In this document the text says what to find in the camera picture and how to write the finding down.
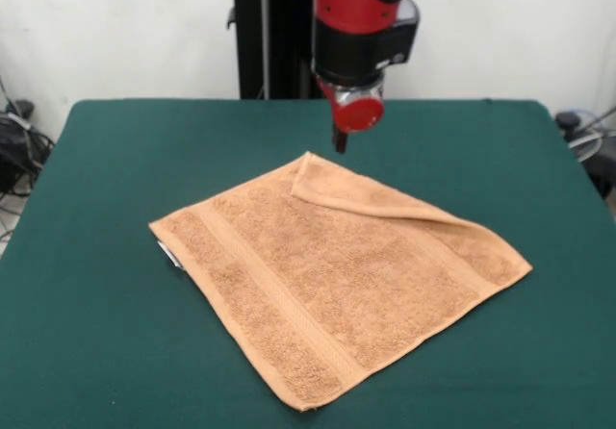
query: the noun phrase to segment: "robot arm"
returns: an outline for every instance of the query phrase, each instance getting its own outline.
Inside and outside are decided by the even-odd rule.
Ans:
[[[383,115],[387,66],[408,61],[419,11],[411,0],[315,0],[313,70],[329,100],[334,144]]]

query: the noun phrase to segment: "towel tag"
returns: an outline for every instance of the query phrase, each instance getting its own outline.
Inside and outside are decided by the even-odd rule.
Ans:
[[[186,269],[180,264],[177,258],[173,256],[173,253],[171,252],[171,250],[167,248],[167,246],[162,241],[157,240],[157,242],[158,242],[158,245],[161,247],[161,249],[165,251],[165,254],[167,254],[167,257],[171,260],[173,265],[175,265],[177,268],[180,268],[186,272]]]

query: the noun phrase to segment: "red gripper cap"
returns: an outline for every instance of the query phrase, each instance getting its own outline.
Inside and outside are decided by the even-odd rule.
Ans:
[[[333,107],[334,121],[344,133],[371,129],[383,116],[383,101],[374,97],[359,98],[348,105]]]

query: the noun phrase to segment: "orange towel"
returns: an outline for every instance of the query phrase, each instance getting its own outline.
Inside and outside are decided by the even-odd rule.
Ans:
[[[486,228],[310,153],[150,228],[300,411],[338,398],[531,269]]]

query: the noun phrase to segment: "green tablecloth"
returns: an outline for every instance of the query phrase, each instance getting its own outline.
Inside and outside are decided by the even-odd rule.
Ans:
[[[0,427],[616,427],[616,228],[545,109],[389,102],[343,157],[328,110],[78,104],[0,262]],[[300,414],[146,224],[306,150],[489,226],[535,270]]]

